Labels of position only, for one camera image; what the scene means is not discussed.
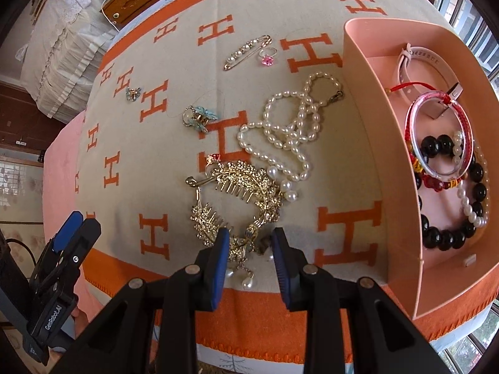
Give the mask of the gold rhinestone hair comb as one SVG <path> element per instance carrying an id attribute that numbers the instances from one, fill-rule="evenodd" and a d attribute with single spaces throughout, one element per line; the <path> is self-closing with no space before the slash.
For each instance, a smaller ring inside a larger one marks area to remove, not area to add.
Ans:
<path id="1" fill-rule="evenodd" d="M 228 275 L 238 275 L 245 290 L 254 287 L 251 258 L 267 253 L 263 233 L 278 222 L 283 205 L 298 199 L 293 182 L 278 180 L 273 165 L 258 168 L 247 161 L 219 161 L 212 156 L 202 176 L 189 176 L 195 192 L 190 221 L 205 247 L 215 244 L 222 228 L 229 233 Z"/>

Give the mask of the small blue flower earring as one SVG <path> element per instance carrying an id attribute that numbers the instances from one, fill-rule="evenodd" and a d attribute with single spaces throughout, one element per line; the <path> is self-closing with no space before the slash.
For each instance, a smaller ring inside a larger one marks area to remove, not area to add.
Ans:
<path id="1" fill-rule="evenodd" d="M 141 88 L 129 88 L 125 89 L 125 96 L 128 101 L 137 101 L 141 95 Z"/>

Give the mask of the blue flower clip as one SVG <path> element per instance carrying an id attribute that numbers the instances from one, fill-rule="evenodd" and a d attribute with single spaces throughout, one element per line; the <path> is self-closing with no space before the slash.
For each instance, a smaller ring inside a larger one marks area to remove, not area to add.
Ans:
<path id="1" fill-rule="evenodd" d="M 203 106 L 188 106 L 182 115 L 183 125 L 198 132 L 208 133 L 207 124 L 218 120 L 216 113 Z"/>

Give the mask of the red string glass bangle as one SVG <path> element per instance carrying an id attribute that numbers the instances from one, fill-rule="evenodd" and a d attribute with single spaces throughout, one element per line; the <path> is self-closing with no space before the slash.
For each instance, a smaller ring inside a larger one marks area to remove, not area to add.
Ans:
<path id="1" fill-rule="evenodd" d="M 468 114 L 449 92 L 441 91 L 423 82 L 405 82 L 386 88 L 387 95 L 401 89 L 422 86 L 426 92 L 416 96 L 409 105 L 404 122 L 404 142 L 414 173 L 418 176 L 418 184 L 425 185 L 440 193 L 457 187 L 464 179 L 474 156 L 474 135 Z M 416 121 L 419 111 L 428 103 L 435 101 L 450 110 L 457 119 L 459 130 L 454 136 L 442 134 L 438 137 L 428 135 L 422 140 L 416 136 Z M 449 172 L 438 172 L 429 164 L 436 156 L 447 156 L 454 163 Z"/>

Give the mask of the pearl safety pin brooch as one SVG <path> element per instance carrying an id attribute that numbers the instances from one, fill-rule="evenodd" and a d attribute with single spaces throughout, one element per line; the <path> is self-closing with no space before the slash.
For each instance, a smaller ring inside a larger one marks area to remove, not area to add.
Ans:
<path id="1" fill-rule="evenodd" d="M 244 60 L 252 57 L 257 52 L 272 44 L 272 37 L 262 35 L 257 38 L 246 41 L 242 46 L 232 52 L 223 64 L 223 70 L 228 71 L 238 66 Z"/>

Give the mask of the pink jewelry box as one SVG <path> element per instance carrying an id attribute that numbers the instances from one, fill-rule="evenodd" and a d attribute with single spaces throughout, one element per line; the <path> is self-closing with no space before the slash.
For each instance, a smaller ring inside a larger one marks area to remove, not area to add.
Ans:
<path id="1" fill-rule="evenodd" d="M 388 228 L 388 284 L 412 318 L 498 287 L 498 101 L 450 30 L 351 19 L 343 71 L 366 127 Z"/>

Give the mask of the pink bed cover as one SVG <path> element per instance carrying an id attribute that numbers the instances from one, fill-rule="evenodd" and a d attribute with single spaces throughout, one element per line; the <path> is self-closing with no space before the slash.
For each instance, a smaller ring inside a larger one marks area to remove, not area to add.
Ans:
<path id="1" fill-rule="evenodd" d="M 80 135 L 85 115 L 81 112 L 69 122 L 45 153 L 43 165 L 42 218 L 45 240 L 49 241 L 59 231 L 75 205 L 76 163 L 80 148 Z M 73 312 L 75 323 L 85 328 L 100 312 L 102 305 L 91 294 L 85 274 L 81 273 L 75 285 L 79 298 Z"/>

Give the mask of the orange beige H blanket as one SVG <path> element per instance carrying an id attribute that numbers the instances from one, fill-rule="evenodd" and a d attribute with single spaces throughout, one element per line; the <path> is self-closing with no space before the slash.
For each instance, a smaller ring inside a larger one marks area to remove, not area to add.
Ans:
<path id="1" fill-rule="evenodd" d="M 174 0 L 123 31 L 90 93 L 75 176 L 78 210 L 101 224 L 83 264 L 101 303 L 135 277 L 160 280 L 194 260 L 204 245 L 185 179 L 202 176 L 217 156 L 273 165 L 279 181 L 293 182 L 298 199 L 283 205 L 263 239 L 282 227 L 310 262 L 344 280 L 372 277 L 406 312 L 388 284 L 378 171 L 343 71 L 344 26 L 360 18 L 454 33 L 427 0 Z M 262 35 L 272 44 L 222 69 Z M 127 87 L 141 88 L 137 101 L 126 99 Z M 216 113 L 208 133 L 183 125 L 188 106 Z M 303 364 L 304 313 L 285 309 L 269 248 L 250 261 L 254 287 L 227 273 L 219 308 L 196 318 L 197 344 Z M 454 300 L 421 318 L 406 313 L 435 340 L 483 318 L 497 292 L 473 312 Z"/>

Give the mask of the white lace bed cover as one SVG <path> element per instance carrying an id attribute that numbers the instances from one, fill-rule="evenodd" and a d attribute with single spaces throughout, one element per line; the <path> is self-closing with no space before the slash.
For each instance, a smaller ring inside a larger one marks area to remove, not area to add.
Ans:
<path id="1" fill-rule="evenodd" d="M 69 123 L 87 107 L 117 30 L 104 0 L 47 0 L 26 46 L 20 83 L 48 118 Z"/>

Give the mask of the window with metal bars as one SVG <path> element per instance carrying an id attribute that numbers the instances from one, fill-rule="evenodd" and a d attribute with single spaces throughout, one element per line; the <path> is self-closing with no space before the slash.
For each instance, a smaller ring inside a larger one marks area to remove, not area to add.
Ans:
<path id="1" fill-rule="evenodd" d="M 471 0 L 434 0 L 434 7 L 474 54 L 498 95 L 498 39 Z"/>

